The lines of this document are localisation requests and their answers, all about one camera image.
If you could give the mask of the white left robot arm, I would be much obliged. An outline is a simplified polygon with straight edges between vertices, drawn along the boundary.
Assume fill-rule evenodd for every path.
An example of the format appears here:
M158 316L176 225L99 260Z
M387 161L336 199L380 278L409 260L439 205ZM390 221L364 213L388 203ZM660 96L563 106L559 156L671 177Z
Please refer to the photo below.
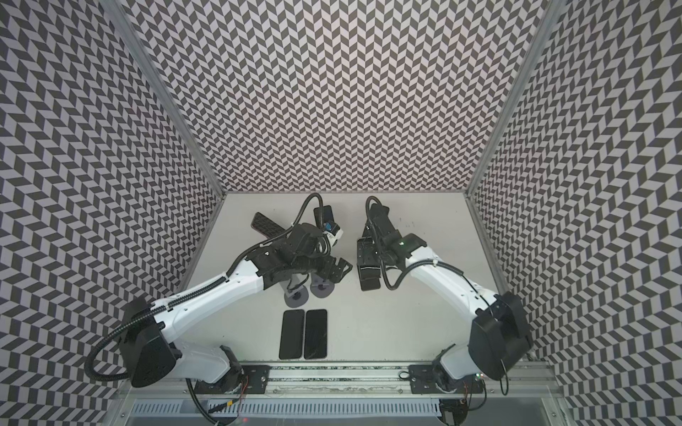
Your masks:
M287 236L252 250L232 272L154 302L132 300L124 307L130 328L115 339L131 386L142 388L163 378L222 381L237 369L236 358L224 346L190 344L186 332L232 303L296 275L341 282L352 266L332 257L330 250L342 235L334 222L295 225Z

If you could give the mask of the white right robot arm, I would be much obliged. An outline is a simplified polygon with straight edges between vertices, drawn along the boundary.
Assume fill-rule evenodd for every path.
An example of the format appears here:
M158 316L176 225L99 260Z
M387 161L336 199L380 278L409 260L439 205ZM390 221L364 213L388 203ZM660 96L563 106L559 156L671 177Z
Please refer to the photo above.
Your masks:
M442 392L457 392L477 375L508 382L511 368L533 347L521 299L511 291L499 294L473 282L425 240L401 234L389 212L378 197L367 198L365 228L357 246L360 281L396 291L406 278L413 277L458 313L468 331L467 340L451 344L432 363L433 379Z

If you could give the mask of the purple phone stand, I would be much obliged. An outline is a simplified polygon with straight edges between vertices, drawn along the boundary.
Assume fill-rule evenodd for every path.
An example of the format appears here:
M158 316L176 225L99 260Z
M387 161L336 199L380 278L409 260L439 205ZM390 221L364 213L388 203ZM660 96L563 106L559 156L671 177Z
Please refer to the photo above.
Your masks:
M304 359L322 360L328 355L328 312L311 310L305 314Z

